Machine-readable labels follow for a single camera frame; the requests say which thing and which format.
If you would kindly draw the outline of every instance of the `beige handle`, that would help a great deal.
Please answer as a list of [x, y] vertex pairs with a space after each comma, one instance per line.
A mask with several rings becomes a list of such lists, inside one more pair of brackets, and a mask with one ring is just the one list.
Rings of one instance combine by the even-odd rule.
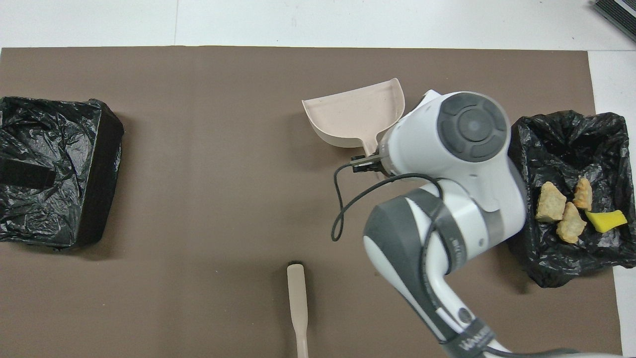
[[305, 286], [305, 268], [302, 264], [292, 264], [287, 267], [287, 287], [289, 289], [291, 323], [296, 331], [298, 358], [308, 358], [307, 288]]

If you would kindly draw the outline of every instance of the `black trash bag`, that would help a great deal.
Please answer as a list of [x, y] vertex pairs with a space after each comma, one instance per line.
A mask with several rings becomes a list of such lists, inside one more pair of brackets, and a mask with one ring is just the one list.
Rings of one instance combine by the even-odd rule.
[[[508, 155], [522, 175], [527, 191], [523, 231], [508, 247], [524, 271], [541, 287], [559, 287], [569, 280], [609, 266], [636, 265], [636, 213], [625, 119], [614, 113], [585, 117], [574, 111], [522, 117], [512, 126]], [[579, 177], [589, 179], [592, 212], [621, 210], [628, 224], [599, 233], [587, 225], [576, 244], [557, 235], [557, 223], [535, 220], [541, 186], [552, 182], [574, 199]]]
[[0, 241], [68, 248], [101, 239], [123, 126], [101, 101], [0, 98]]

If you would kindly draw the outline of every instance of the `brown table surface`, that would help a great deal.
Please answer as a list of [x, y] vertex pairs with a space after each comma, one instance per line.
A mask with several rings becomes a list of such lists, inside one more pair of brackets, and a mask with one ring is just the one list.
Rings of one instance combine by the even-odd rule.
[[[94, 97], [126, 134], [100, 243], [0, 244], [0, 357], [294, 357], [291, 260], [311, 356], [444, 357], [362, 246], [372, 207], [412, 184], [364, 198], [332, 243], [331, 176], [361, 150], [323, 142], [300, 103], [393, 77], [407, 111], [435, 89], [486, 93], [512, 119], [594, 114], [584, 52], [4, 48], [0, 96]], [[342, 175], [346, 199], [372, 183]], [[621, 352], [611, 270], [540, 289], [500, 245], [449, 281], [514, 351]]]

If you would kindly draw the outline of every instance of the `dustpan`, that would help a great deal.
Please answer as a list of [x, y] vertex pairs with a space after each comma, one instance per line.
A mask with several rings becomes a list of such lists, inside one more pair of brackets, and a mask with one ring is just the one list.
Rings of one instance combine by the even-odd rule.
[[303, 101], [309, 122], [325, 142], [336, 147], [362, 147], [369, 156], [378, 134], [404, 113], [404, 92], [397, 78], [330, 96]]

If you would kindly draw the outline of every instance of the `yellow object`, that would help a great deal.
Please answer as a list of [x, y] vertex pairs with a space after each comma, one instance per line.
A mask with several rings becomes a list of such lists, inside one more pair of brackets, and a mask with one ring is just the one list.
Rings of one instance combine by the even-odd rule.
[[612, 211], [611, 213], [590, 213], [586, 211], [585, 215], [600, 233], [606, 233], [610, 229], [627, 224], [627, 219], [620, 210]]

